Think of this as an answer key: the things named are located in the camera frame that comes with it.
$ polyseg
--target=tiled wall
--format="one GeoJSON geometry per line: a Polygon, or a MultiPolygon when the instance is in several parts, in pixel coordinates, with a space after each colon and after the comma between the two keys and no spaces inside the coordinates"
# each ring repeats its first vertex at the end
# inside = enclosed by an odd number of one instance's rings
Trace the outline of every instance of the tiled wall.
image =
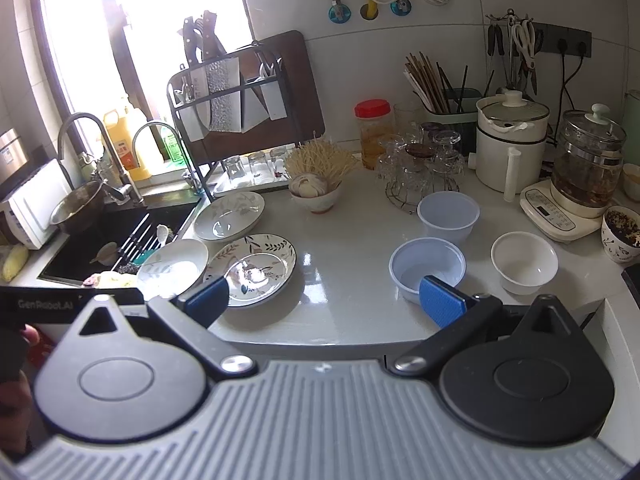
{"type": "Polygon", "coordinates": [[[629,72],[627,89],[640,90],[640,0],[626,0],[629,18],[629,72]]]}
{"type": "MultiPolygon", "coordinates": [[[[353,121],[356,102],[382,97],[393,103],[411,97],[402,76],[408,52],[421,50],[437,60],[454,85],[460,84],[468,64],[467,83],[480,91],[495,68],[495,89],[504,75],[499,58],[492,64],[487,59],[488,20],[484,15],[501,16],[508,7],[519,14],[529,13],[538,22],[591,31],[593,57],[584,61],[583,69],[570,83],[572,97],[577,107],[603,102],[612,108],[614,117],[622,113],[628,41],[626,0],[451,0],[445,7],[411,0],[414,8],[408,16],[395,16],[389,6],[383,6],[372,22],[363,20],[358,12],[365,0],[343,2],[353,15],[347,23],[335,25],[326,15],[330,0],[248,0],[258,38],[289,29],[305,35],[327,133],[335,140],[357,137],[353,121]]],[[[640,49],[640,22],[637,33],[640,49]]],[[[635,54],[640,64],[640,51],[635,54]]],[[[568,72],[577,62],[575,57],[567,58],[568,72]]],[[[538,97],[552,109],[555,122],[560,57],[539,54],[537,64],[538,97]]]]}
{"type": "MultiPolygon", "coordinates": [[[[0,92],[0,131],[14,128],[28,152],[43,146],[55,156],[62,121],[40,61],[29,0],[0,0],[0,92]]],[[[65,145],[73,153],[68,140],[65,145]]],[[[75,158],[66,157],[65,167],[77,184],[75,158]]]]}

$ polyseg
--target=hand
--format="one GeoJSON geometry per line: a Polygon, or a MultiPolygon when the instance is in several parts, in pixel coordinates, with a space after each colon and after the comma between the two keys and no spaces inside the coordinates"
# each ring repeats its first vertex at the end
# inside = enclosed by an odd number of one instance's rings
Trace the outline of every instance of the hand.
{"type": "MultiPolygon", "coordinates": [[[[33,326],[27,325],[22,335],[31,346],[36,345],[40,339],[33,326]]],[[[0,384],[0,404],[14,408],[10,415],[0,416],[0,449],[25,453],[32,402],[31,389],[23,372],[20,372],[17,381],[0,384]]]]}

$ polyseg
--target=sink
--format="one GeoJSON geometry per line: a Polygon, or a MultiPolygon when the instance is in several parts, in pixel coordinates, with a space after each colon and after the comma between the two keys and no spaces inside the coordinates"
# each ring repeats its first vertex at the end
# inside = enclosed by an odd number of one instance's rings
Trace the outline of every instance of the sink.
{"type": "Polygon", "coordinates": [[[158,224],[168,226],[178,234],[198,203],[199,197],[185,194],[147,201],[144,207],[105,206],[95,224],[86,231],[72,235],[40,274],[43,280],[82,285],[96,272],[116,270],[136,256],[160,246],[156,237],[158,224]],[[98,262],[90,264],[104,244],[115,242],[120,256],[112,266],[98,262]]]}

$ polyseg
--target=curved metal faucet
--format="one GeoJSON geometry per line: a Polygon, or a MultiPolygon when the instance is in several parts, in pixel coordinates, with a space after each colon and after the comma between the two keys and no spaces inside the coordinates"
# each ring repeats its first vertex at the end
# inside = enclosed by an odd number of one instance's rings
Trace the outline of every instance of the curved metal faucet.
{"type": "MultiPolygon", "coordinates": [[[[123,198],[124,196],[129,195],[131,196],[135,204],[142,204],[144,202],[142,195],[140,194],[136,185],[133,183],[133,179],[130,177],[129,173],[127,172],[125,167],[122,165],[122,161],[118,156],[118,152],[116,152],[113,142],[111,142],[111,138],[107,133],[107,129],[104,127],[104,124],[102,124],[102,121],[98,119],[98,117],[96,117],[95,115],[87,112],[76,112],[75,114],[69,115],[69,117],[66,118],[65,122],[62,123],[62,126],[60,126],[60,131],[58,133],[58,160],[60,161],[60,163],[62,164],[62,159],[64,158],[64,137],[65,137],[66,131],[68,130],[69,126],[71,126],[72,123],[82,118],[91,119],[100,128],[100,133],[102,134],[102,142],[104,143],[106,149],[111,155],[111,160],[115,164],[116,168],[118,168],[118,176],[120,177],[120,180],[124,184],[120,189],[117,189],[116,191],[120,193],[123,198]]],[[[133,150],[133,147],[132,147],[132,151],[134,153],[134,158],[137,159],[137,157],[135,157],[136,152],[135,150],[133,150]]]]}
{"type": "Polygon", "coordinates": [[[182,145],[182,136],[178,133],[178,131],[173,126],[171,126],[168,123],[165,123],[164,121],[151,120],[143,124],[142,126],[140,126],[139,129],[136,131],[136,133],[133,135],[133,139],[131,139],[131,151],[133,152],[133,160],[135,161],[136,165],[137,166],[140,165],[140,160],[138,158],[138,151],[136,150],[136,141],[138,140],[138,136],[140,132],[145,128],[148,128],[149,126],[164,126],[165,128],[169,128],[169,130],[171,130],[171,133],[174,134],[175,140],[178,142],[178,148],[180,149],[180,153],[182,154],[182,158],[184,159],[184,163],[187,165],[187,170],[189,171],[189,174],[187,175],[185,173],[183,177],[185,179],[188,178],[191,189],[193,189],[194,192],[198,194],[202,190],[202,183],[193,172],[193,168],[191,167],[189,156],[187,155],[187,152],[184,149],[184,146],[182,145]]]}

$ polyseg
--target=garlic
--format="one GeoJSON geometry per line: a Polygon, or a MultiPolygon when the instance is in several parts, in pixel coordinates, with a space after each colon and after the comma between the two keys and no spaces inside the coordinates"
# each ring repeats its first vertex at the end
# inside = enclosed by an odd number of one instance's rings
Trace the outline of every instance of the garlic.
{"type": "Polygon", "coordinates": [[[323,176],[303,173],[289,182],[289,190],[302,198],[315,198],[327,194],[329,183],[323,176]]]}

